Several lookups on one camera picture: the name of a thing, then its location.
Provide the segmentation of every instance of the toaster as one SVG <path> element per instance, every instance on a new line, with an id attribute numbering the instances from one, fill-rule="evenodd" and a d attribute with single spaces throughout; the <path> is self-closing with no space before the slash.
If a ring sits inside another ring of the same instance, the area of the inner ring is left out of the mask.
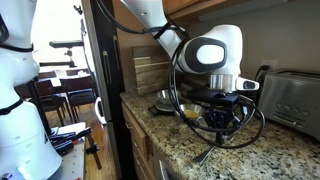
<path id="1" fill-rule="evenodd" d="M 265 75 L 258 107 L 267 119 L 320 140 L 320 73 L 279 70 Z"/>

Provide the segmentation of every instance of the wall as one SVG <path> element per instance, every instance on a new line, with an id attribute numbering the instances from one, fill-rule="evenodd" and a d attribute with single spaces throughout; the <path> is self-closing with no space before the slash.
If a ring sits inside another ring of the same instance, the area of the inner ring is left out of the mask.
<path id="1" fill-rule="evenodd" d="M 119 1 L 113 0 L 114 14 L 121 24 L 135 30 L 142 30 L 144 27 L 136 17 Z M 132 58 L 132 47 L 159 45 L 150 34 L 136 35 L 123 32 L 117 29 L 120 59 L 123 70 L 123 78 L 126 92 L 136 88 L 135 70 Z"/>
<path id="2" fill-rule="evenodd" d="M 243 33 L 242 76 L 254 78 L 261 60 L 277 60 L 276 69 L 320 71 L 320 1 L 289 3 L 192 25 L 198 36 L 219 24 L 238 25 Z"/>

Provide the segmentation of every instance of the cutting board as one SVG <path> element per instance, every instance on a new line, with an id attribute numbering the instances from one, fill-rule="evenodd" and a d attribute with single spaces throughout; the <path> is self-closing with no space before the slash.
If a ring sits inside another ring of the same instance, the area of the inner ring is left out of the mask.
<path id="1" fill-rule="evenodd" d="M 161 46 L 133 47 L 138 94 L 167 88 L 170 58 Z"/>

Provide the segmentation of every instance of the granite countertop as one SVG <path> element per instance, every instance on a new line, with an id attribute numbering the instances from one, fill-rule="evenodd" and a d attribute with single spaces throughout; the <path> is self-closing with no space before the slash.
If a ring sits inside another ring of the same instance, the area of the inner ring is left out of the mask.
<path id="1" fill-rule="evenodd" d="M 267 121 L 254 144 L 217 148 L 199 165 L 192 159 L 209 145 L 178 117 L 153 117 L 148 108 L 156 102 L 155 93 L 123 93 L 121 98 L 181 179 L 320 179 L 320 144 L 294 130 Z M 258 127 L 258 120 L 249 122 L 230 145 L 248 140 Z"/>

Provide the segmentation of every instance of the refrigerator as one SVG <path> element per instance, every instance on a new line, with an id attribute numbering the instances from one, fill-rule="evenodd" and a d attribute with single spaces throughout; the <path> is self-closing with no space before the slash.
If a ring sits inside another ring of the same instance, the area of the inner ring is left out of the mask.
<path id="1" fill-rule="evenodd" d="M 136 179 L 130 131 L 125 126 L 121 108 L 120 93 L 125 89 L 116 28 L 103 16 L 96 1 L 81 2 L 85 17 L 83 26 L 90 39 L 93 76 L 99 94 L 95 104 L 96 114 L 105 136 L 109 138 L 118 179 Z M 104 3 L 113 14 L 112 1 L 105 0 Z"/>

